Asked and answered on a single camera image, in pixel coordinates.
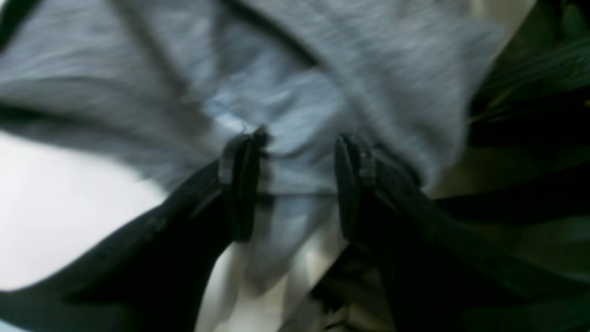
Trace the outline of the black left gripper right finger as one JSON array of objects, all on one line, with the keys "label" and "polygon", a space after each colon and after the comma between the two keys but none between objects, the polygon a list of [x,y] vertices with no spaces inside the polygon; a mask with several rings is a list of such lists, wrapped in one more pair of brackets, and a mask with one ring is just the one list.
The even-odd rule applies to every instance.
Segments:
[{"label": "black left gripper right finger", "polygon": [[508,254],[465,227],[589,212],[585,163],[508,189],[432,201],[399,158],[354,134],[335,144],[343,236],[373,257],[399,332],[587,332],[589,283]]}]

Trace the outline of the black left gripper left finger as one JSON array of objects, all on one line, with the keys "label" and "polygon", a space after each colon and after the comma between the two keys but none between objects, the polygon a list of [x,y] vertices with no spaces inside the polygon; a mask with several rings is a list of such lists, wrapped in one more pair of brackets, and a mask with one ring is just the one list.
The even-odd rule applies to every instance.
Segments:
[{"label": "black left gripper left finger", "polygon": [[267,133],[219,159],[57,273],[1,293],[1,319],[29,332],[192,332],[217,259],[254,227]]}]

